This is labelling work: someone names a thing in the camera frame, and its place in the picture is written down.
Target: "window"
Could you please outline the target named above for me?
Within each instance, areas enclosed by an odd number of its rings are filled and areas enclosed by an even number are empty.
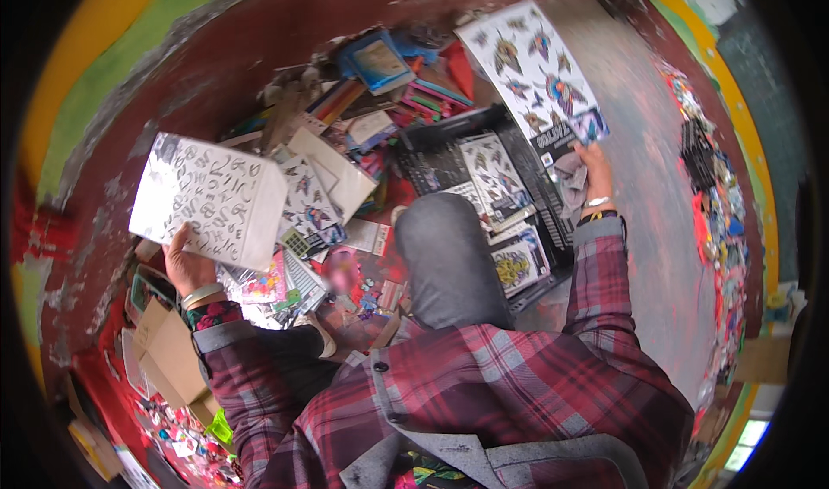
[[[745,424],[743,432],[740,435],[740,440],[734,446],[734,451],[725,463],[725,469],[729,471],[740,471],[743,468],[745,461],[749,459],[754,447],[757,446],[766,428],[769,426],[768,421],[751,420]]]

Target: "wristband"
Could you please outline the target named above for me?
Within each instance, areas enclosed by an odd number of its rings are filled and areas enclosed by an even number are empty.
[[[190,293],[187,297],[184,297],[184,300],[181,301],[181,309],[187,311],[187,308],[192,306],[193,303],[202,300],[202,298],[207,298],[211,295],[215,295],[216,293],[221,293],[225,290],[224,285],[221,282],[214,282],[212,284],[208,284],[207,286],[199,287],[193,293]]]
[[[599,211],[594,212],[593,214],[586,215],[585,217],[579,220],[579,223],[576,225],[576,228],[584,225],[585,223],[589,223],[590,221],[594,221],[596,219],[602,219],[603,217],[618,217],[619,214],[616,211]]]

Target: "pink package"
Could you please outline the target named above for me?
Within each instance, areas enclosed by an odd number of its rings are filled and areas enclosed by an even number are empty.
[[[285,259],[282,250],[274,254],[266,274],[252,278],[242,286],[242,303],[275,303],[288,300],[285,282]]]

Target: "white sneaker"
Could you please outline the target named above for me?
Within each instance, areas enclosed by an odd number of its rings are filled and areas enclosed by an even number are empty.
[[[397,223],[398,218],[403,211],[409,208],[407,205],[398,205],[395,208],[391,209],[391,227],[394,228],[395,224]]]
[[[321,358],[330,358],[334,356],[334,353],[337,352],[337,342],[334,341],[334,338],[331,338],[331,335],[328,334],[322,324],[320,324],[319,320],[316,318],[316,313],[314,311],[309,311],[305,315],[300,315],[294,321],[294,327],[302,326],[302,325],[312,325],[323,337],[323,353],[319,355]]]

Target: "plaid shirt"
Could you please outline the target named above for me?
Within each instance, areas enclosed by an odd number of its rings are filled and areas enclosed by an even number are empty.
[[[344,470],[400,433],[477,436],[473,441],[491,455],[498,478],[492,485],[625,486],[619,462],[601,453],[581,460],[527,458],[523,483],[492,456],[499,450],[491,448],[603,433],[635,452],[648,486],[667,485],[689,440],[693,411],[639,348],[621,221],[592,221],[574,240],[562,333],[491,325],[426,331],[373,351],[304,409],[242,327],[247,322],[216,326],[214,334],[229,330],[218,341],[213,336],[211,347],[200,340],[211,329],[196,332],[211,388],[234,430],[247,487],[344,487]],[[488,465],[487,458],[481,463]],[[350,480],[350,486],[364,486],[359,474]]]

